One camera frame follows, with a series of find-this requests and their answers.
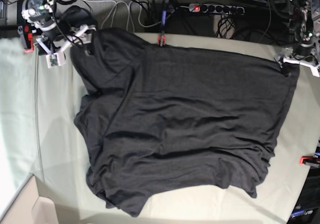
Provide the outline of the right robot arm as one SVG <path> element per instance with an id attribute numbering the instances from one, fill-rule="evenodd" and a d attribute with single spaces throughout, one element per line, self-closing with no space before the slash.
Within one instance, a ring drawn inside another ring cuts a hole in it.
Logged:
<path id="1" fill-rule="evenodd" d="M 65 51 L 72 46 L 92 55 L 90 43 L 98 22 L 77 1 L 24 0 L 21 16 L 25 24 L 17 28 L 24 51 L 32 52 L 38 46 L 50 67 L 62 66 Z"/>

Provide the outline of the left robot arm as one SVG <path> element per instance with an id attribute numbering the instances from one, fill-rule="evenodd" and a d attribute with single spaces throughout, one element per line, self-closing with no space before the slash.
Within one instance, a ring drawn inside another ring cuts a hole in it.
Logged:
<path id="1" fill-rule="evenodd" d="M 289 21 L 289 31 L 294 44 L 283 48 L 275 60 L 283 67 L 286 64 L 304 66 L 313 76 L 320 76 L 320 0 L 288 0 L 288 13 L 280 12 L 274 0 L 270 6 L 277 16 Z"/>

